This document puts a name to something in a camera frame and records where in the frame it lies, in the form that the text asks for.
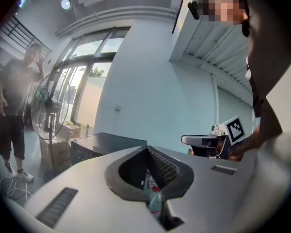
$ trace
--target glass door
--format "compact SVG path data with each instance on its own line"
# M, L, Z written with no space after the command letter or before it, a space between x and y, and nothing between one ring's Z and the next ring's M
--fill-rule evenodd
M86 66L81 66L66 68L62 71L63 75L61 76L61 79L64 79L64 81L59 80L57 82L53 96L55 100L62 103L61 112L59 114L59 117L56 118L57 123L58 121L71 121L71 114L73 104L75 102L75 96L85 70Z
M86 128L89 125L93 132L100 95L111 66L110 63L95 63L91 68L80 96L80 102L75 114L75 122Z

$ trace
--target cardboard box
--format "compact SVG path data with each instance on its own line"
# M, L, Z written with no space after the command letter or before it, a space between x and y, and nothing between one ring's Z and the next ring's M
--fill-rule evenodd
M47 165L48 169L68 165L67 160L70 159L70 151L66 139L63 139L58 135L52 138L54 166L52 166L49 154L49 140L40 138L40 150L41 159Z
M64 123L61 129L59 130L57 136L67 140L70 132L72 132L70 138L80 138L81 127L73 124Z

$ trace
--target electric fan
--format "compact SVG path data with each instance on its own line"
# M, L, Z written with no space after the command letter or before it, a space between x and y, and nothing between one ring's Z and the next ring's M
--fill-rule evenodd
M66 119L70 88L66 76L59 72L47 75L36 88L32 102L32 126L39 137L48 140L48 154L53 170L47 171L45 176L56 176L54 168L52 139L58 134Z

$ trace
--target man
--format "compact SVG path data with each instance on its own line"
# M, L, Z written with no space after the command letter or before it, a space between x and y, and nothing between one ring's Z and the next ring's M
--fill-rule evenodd
M0 73L0 155L3 157L9 177L14 178L16 173L10 164L12 142L17 176L28 182L33 181L33 176L23 169L25 141L22 116L29 85L45 76L41 51L39 44L32 44L23 60L10 60ZM35 61L39 67L39 73L30 68Z
M261 119L251 136L233 146L230 159L239 161L247 150L282 133L266 96L291 64L291 0L202 0L200 7L209 19L241 24L248 38L250 83Z

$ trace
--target ceiling light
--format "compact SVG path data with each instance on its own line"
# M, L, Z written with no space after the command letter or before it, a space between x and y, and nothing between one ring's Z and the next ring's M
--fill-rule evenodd
M19 3L19 7L22 8L24 6L24 3L26 2L26 0L19 0L20 3Z
M64 10L67 10L67 9L69 9L70 8L70 1L69 0L62 0L62 8L64 9Z

